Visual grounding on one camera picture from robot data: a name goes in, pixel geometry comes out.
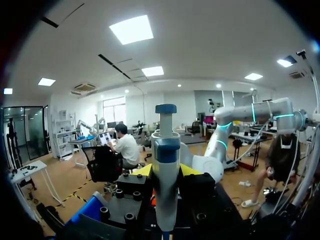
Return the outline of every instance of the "window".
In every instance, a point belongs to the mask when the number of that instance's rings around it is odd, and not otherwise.
[[[107,123],[126,123],[126,98],[118,97],[103,101],[103,117]]]

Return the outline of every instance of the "hand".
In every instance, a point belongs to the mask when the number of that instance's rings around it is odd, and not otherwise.
[[[274,174],[275,170],[269,166],[267,169],[266,169],[266,174],[268,177],[271,177],[273,174]]]

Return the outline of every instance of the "ceiling vent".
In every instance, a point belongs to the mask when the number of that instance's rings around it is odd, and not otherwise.
[[[297,71],[290,73],[289,76],[292,79],[301,79],[305,77],[305,75],[302,72],[297,72]]]
[[[96,89],[97,87],[95,85],[92,85],[91,83],[82,83],[78,86],[75,86],[74,89],[71,91],[71,94],[82,96],[91,93]]]

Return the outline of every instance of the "ceiling light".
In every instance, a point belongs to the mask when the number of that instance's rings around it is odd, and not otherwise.
[[[3,89],[3,94],[12,94],[13,89],[12,88],[5,88]]]
[[[287,60],[279,59],[276,61],[278,64],[284,66],[285,68],[292,66],[293,64]]]
[[[109,28],[122,45],[154,38],[147,15],[118,22]]]
[[[38,83],[38,85],[40,86],[48,86],[50,87],[52,84],[54,84],[56,80],[52,80],[52,79],[49,79],[49,78],[41,78],[40,82]]]
[[[251,73],[251,74],[249,74],[248,76],[245,76],[244,78],[245,78],[245,79],[252,80],[252,81],[255,81],[255,80],[260,79],[260,78],[262,78],[262,77],[263,77],[263,76],[260,75],[260,74]]]
[[[141,70],[146,77],[159,76],[165,74],[162,66],[142,68]]]

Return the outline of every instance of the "person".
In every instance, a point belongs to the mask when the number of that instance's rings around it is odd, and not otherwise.
[[[300,161],[300,145],[298,143],[297,153],[297,136],[295,134],[278,135],[270,145],[265,159],[265,169],[258,174],[254,195],[252,199],[242,202],[243,208],[252,207],[258,204],[258,195],[264,186],[266,178],[276,180],[277,182],[286,182],[290,175],[291,182],[297,183],[297,172]]]
[[[128,134],[126,125],[119,123],[115,126],[117,138],[119,139],[115,146],[111,142],[108,146],[113,152],[119,154],[124,169],[133,169],[140,161],[140,152],[135,138]]]

